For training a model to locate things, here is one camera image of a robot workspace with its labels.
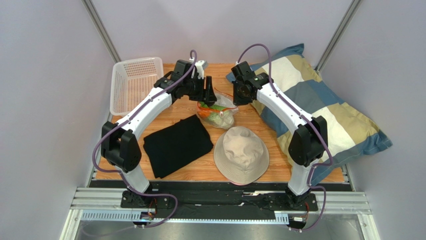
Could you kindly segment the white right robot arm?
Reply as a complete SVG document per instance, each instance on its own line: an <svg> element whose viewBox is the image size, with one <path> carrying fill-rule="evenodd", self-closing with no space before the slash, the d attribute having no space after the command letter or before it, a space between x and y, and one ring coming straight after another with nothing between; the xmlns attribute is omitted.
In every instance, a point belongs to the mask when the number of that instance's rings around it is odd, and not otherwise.
<svg viewBox="0 0 426 240"><path fill-rule="evenodd" d="M303 206L312 189L314 169L324 153L329 154L328 127L324 117L313 117L290 100L267 73L255 73L244 61L232 67L233 103L265 105L291 134L288 156L294 161L290 181L281 202L290 209Z"/></svg>

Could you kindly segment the clear orange zip top bag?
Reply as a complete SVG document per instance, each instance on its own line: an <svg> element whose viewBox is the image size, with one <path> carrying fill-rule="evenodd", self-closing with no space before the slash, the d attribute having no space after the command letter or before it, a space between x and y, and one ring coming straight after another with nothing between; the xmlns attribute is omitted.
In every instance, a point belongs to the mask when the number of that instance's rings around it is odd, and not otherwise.
<svg viewBox="0 0 426 240"><path fill-rule="evenodd" d="M197 103L197 115L215 128L228 130L235 125L234 115L239 108L233 104L233 96L214 88L217 101L207 106L202 101Z"/></svg>

